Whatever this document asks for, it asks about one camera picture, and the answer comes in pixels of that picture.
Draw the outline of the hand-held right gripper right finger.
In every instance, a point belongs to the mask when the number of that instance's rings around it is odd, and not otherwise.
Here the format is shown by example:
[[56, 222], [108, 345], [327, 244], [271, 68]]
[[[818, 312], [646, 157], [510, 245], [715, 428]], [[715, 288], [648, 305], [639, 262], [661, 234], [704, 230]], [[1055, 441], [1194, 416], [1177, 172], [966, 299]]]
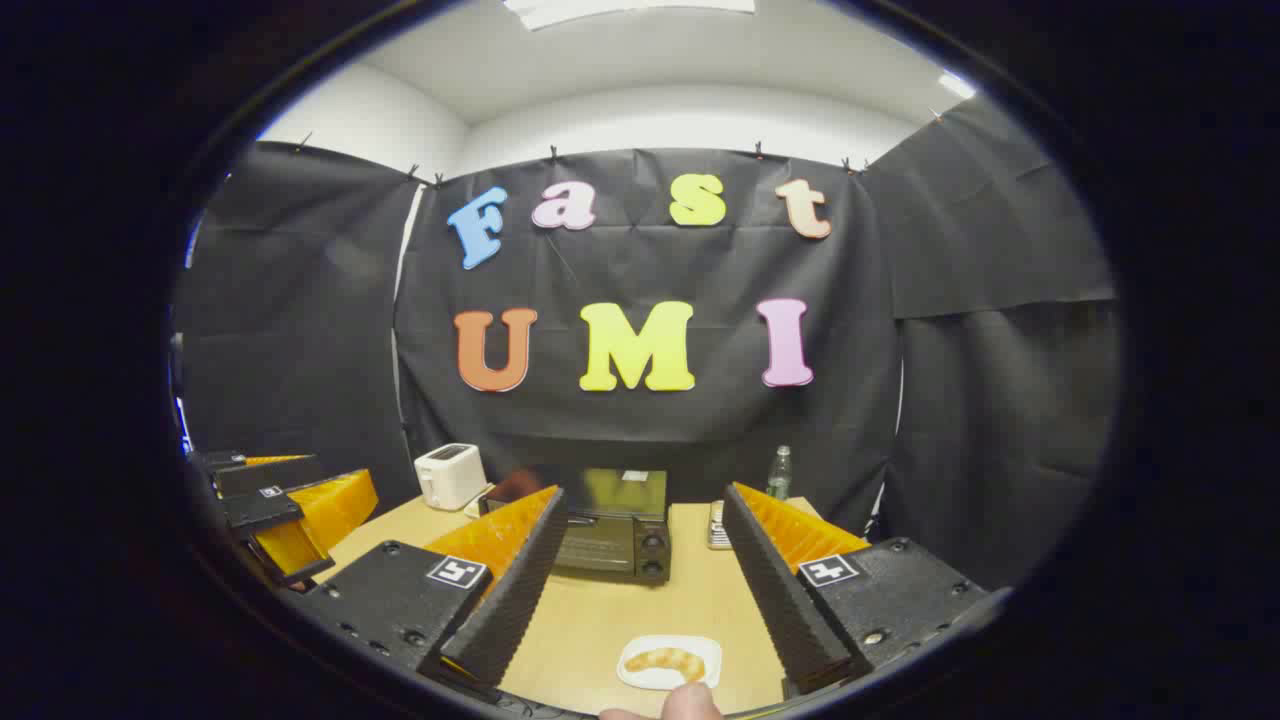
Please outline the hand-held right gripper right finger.
[[731, 548], [800, 694], [896, 667], [989, 606], [987, 589], [913, 539], [873, 544], [740, 483], [723, 500]]

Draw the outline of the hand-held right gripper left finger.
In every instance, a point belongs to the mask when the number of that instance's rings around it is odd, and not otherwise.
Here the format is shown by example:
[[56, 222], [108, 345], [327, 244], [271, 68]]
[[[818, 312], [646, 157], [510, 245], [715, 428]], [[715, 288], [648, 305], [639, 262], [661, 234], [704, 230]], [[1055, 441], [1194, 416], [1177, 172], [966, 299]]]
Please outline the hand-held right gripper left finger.
[[549, 486], [424, 547], [388, 539], [300, 598], [302, 612], [376, 664], [462, 691], [497, 688], [567, 529]]

